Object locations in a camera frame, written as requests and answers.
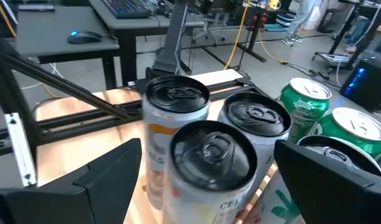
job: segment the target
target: gray floor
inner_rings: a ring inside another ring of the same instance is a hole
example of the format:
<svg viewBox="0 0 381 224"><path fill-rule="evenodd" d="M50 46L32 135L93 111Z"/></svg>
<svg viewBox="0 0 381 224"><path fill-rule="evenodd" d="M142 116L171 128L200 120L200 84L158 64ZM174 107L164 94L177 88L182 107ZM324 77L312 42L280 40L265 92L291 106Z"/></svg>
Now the gray floor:
<svg viewBox="0 0 381 224"><path fill-rule="evenodd" d="M226 35L226 41L224 43L233 43L236 37L236 30L228 30L224 32ZM241 35L240 41L243 42L246 39L247 31L244 31ZM269 32L262 34L262 40L272 40L279 39L283 37L283 33ZM306 36L319 35L316 32L307 32ZM165 37L164 36L151 36L147 37L147 41L143 37L137 39L137 51L140 54L137 56L137 76L138 78L143 78L144 71L146 67L152 65L155 54L154 50L163 45ZM295 63L306 68L311 68L314 70L326 70L327 67L322 62L321 59L316 59L311 61L311 58L315 51L328 51L333 43L332 38L327 36L319 37L309 37L305 39L304 44L295 44L294 47L287 47L283 45L279 40L264 42L266 49L274 56L280 60L287 60L291 63ZM205 40L204 38L198 39L196 45L212 45L213 42L211 39ZM185 37L183 41L183 46L190 46L190 38ZM341 43L339 46L338 52L341 52L341 49L344 49L345 45ZM219 46L219 47L208 47L215 55L218 55L219 58L223 61L227 61L233 45ZM189 54L191 50L183 50L182 59L185 63L188 63ZM269 58L262 48L261 43L255 44L254 52L257 52L261 56L267 59L266 63L262 63L257 59L251 57L248 54L244 55L242 61L242 70L247 72L251 77L253 82L260 87L263 91L268 93L272 97L277 97L280 94L280 90L288 84L288 82L295 77L305 77L304 74L296 71L294 69L288 68L286 66L280 65L275 60ZM224 65L219 63L217 60L212 58L202 49L192 50L194 58L191 57L190 67L193 69L194 74L213 72L217 70L222 70ZM236 49L234 58L231 62L231 65L237 65L241 56L240 49ZM117 81L121 83L121 74L118 58L116 59L116 73ZM45 68L50 70L48 65L43 65ZM65 62L58 63L57 68L60 73L69 81L80 85L89 91L103 91L104 90L104 78L103 78L103 69L102 63L100 60L84 60L80 62ZM339 80L341 83L345 81L349 72L344 71L340 72ZM29 86L34 85L37 82L27 78L21 74L16 73L17 81L20 86ZM66 94L61 93L53 88L50 88L58 96L66 96ZM41 86L31 88L28 90L23 90L23 93L26 97L26 100L30 107L33 107L37 102L40 102L44 99L49 98L50 96L46 94L44 89ZM333 97L330 100L331 108L330 110L339 107L346 106L355 108L360 111L364 111L360 106L357 106L355 103L349 101L348 99L340 96L336 91L333 91ZM378 119L381 122L381 117L372 114L372 116ZM5 127L2 120L2 111L0 109L0 128Z"/></svg>

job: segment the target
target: table leg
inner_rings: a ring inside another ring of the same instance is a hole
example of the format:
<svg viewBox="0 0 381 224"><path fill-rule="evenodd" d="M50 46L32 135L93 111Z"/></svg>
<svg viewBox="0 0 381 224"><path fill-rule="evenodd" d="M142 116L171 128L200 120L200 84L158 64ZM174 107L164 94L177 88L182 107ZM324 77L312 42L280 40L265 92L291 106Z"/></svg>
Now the table leg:
<svg viewBox="0 0 381 224"><path fill-rule="evenodd" d="M106 83L106 90L113 90L117 88L116 69L114 68L114 58L102 58L104 82Z"/></svg>
<svg viewBox="0 0 381 224"><path fill-rule="evenodd" d="M253 56L254 58L260 60L261 62L266 62L266 58L264 58L264 57L260 56L259 54L252 51L252 49L254 48L255 40L256 40L258 32L259 32L259 28L262 26L262 21L263 21L262 18L264 16L264 14L263 14L263 12L261 12L257 16L258 16L258 19L254 22L254 30L252 31L250 44L248 45L248 47L246 47L245 45L242 45L242 44L237 44L237 46L240 49L247 52L248 54L250 54L251 56Z"/></svg>
<svg viewBox="0 0 381 224"><path fill-rule="evenodd" d="M137 80L136 73L136 36L121 34L117 36L120 44L120 64L122 85Z"/></svg>

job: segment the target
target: wooden table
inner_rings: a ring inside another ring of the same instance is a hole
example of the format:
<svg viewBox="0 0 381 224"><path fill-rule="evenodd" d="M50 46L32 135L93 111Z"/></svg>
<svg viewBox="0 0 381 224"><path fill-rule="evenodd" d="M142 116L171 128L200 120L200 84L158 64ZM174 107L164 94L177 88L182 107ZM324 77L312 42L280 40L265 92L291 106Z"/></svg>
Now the wooden table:
<svg viewBox="0 0 381 224"><path fill-rule="evenodd" d="M223 70L192 76L192 78L201 81L205 85L231 81L241 77L242 76L234 70ZM109 90L95 93L95 95L112 104L127 103L140 99L140 95L132 90ZM216 120L218 118L218 113L223 103L224 100L212 102L208 119ZM37 110L37 120L56 118L92 109L95 108L74 97L68 97L40 106ZM143 121L124 124L38 147L38 183L39 185L43 185L74 171L132 138L140 138L142 141L142 162L140 164L137 185L124 223L161 224L161 211L154 209L150 205L145 193L145 142ZM275 165L271 167L260 189L252 199L252 203L257 200L257 197L265 188L276 169L277 167Z"/></svg>

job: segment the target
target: office chair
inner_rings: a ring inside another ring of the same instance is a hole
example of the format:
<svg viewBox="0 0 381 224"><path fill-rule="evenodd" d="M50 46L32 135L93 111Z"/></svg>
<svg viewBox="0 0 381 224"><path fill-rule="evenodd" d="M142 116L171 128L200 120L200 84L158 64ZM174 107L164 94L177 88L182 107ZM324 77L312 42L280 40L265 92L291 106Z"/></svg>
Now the office chair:
<svg viewBox="0 0 381 224"><path fill-rule="evenodd" d="M200 4L204 5L206 2L209 2L209 0L204 0ZM203 30L197 33L191 41L195 43L197 38L205 37L205 39L208 39L208 37L212 37L214 39L214 47L218 46L218 38L221 41L225 41L226 37L223 34L223 30L226 28L229 15L241 4L242 1L240 0L215 0L208 12L201 15L204 21ZM217 28L220 28L220 33L213 33Z"/></svg>
<svg viewBox="0 0 381 224"><path fill-rule="evenodd" d="M229 13L220 12L216 13L213 18L210 18L208 16L203 17L203 30L197 33L191 41L195 43L197 38L205 37L205 39L208 39L208 37L211 36L214 39L214 47L218 46L218 38L220 38L221 41L226 40L226 36L223 34L223 29L225 29L226 27L226 22L228 18ZM215 30L217 27L221 28L220 33L214 34L212 31Z"/></svg>

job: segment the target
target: yellow cable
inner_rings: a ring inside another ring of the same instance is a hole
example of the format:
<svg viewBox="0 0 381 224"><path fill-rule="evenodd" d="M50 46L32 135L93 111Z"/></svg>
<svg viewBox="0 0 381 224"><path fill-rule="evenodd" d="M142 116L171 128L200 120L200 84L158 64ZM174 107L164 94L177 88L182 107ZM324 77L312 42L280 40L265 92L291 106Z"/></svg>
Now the yellow cable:
<svg viewBox="0 0 381 224"><path fill-rule="evenodd" d="M57 95L53 94L53 93L47 88L46 84L44 84L44 90L45 90L47 93L49 93L49 95L51 95L51 96L53 96L53 97L55 97L55 98L58 98Z"/></svg>
<svg viewBox="0 0 381 224"><path fill-rule="evenodd" d="M14 37L16 37L15 30L12 28L11 23L9 22L8 17L6 16L4 10L2 9L1 4L0 4L0 12L1 12L1 14L2 14L2 16L3 16L4 20L5 20L6 25L8 26L9 30L11 31L12 35Z"/></svg>
<svg viewBox="0 0 381 224"><path fill-rule="evenodd" d="M9 19L8 19L8 17L6 16L4 10L2 9L1 4L0 4L0 12L1 12L1 14L2 14L2 16L3 16L4 20L5 20L6 25L8 26L9 30L11 31L12 35L16 38L16 32L15 32L15 30L12 28L12 25L11 25L11 23L9 22ZM44 90L45 90L49 95L51 95L52 97L55 97L55 98L58 97L57 95L53 94L53 93L47 88L46 84L44 84Z"/></svg>
<svg viewBox="0 0 381 224"><path fill-rule="evenodd" d="M233 55L234 55L234 52L236 51L237 43L238 43L239 38L240 38L240 34L241 34L241 30L242 30L242 25L244 23L244 19L246 18L246 14L247 14L247 9L248 9L249 3L250 3L250 0L247 0L246 8L244 9L244 12L243 12L242 17L241 17L240 28L239 28L239 31L237 32L237 37L236 37L236 41L234 42L232 53L230 54L229 60L227 61L227 63L225 65L225 67L223 68L223 70L226 70L228 68L228 66L230 65L230 63L232 62Z"/></svg>
<svg viewBox="0 0 381 224"><path fill-rule="evenodd" d="M266 54L269 55L269 57L271 57L272 59L274 59L274 60L280 62L280 64L286 64L286 63L288 63L287 61L280 60L280 59L277 59L277 58L273 57L271 54L269 54L269 52L267 52L267 50L266 50L266 48L265 48L265 45L264 45L264 42L262 41L262 36L261 36L260 32L259 32L259 40L260 40L260 44L261 44L262 47L264 48Z"/></svg>

